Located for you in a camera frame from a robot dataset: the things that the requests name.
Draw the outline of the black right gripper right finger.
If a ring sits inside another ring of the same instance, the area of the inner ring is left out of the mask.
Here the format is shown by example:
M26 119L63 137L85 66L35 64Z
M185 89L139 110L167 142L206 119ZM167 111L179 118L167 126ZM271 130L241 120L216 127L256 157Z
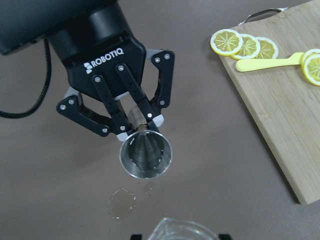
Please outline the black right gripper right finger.
M227 233L220 233L218 235L219 240L231 240L231 236Z

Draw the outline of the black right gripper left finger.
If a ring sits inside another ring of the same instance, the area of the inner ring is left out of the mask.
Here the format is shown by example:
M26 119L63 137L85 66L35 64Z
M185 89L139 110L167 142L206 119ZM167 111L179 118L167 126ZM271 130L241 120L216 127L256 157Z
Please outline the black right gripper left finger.
M143 235L142 234L132 234L130 236L130 240L142 240L143 239Z

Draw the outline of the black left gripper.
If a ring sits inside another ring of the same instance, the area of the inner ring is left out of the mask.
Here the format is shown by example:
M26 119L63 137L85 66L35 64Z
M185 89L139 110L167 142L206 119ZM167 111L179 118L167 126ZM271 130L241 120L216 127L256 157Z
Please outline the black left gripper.
M164 122L161 111L170 105L175 53L146 51L134 37L117 3L71 21L48 40L65 66L71 86L56 106L59 114L101 137L113 133L119 140L125 140L131 132L130 124L114 98L128 90L147 128L159 130ZM146 58L158 70L152 99L138 85L142 82ZM110 116L87 108L81 93L101 100Z

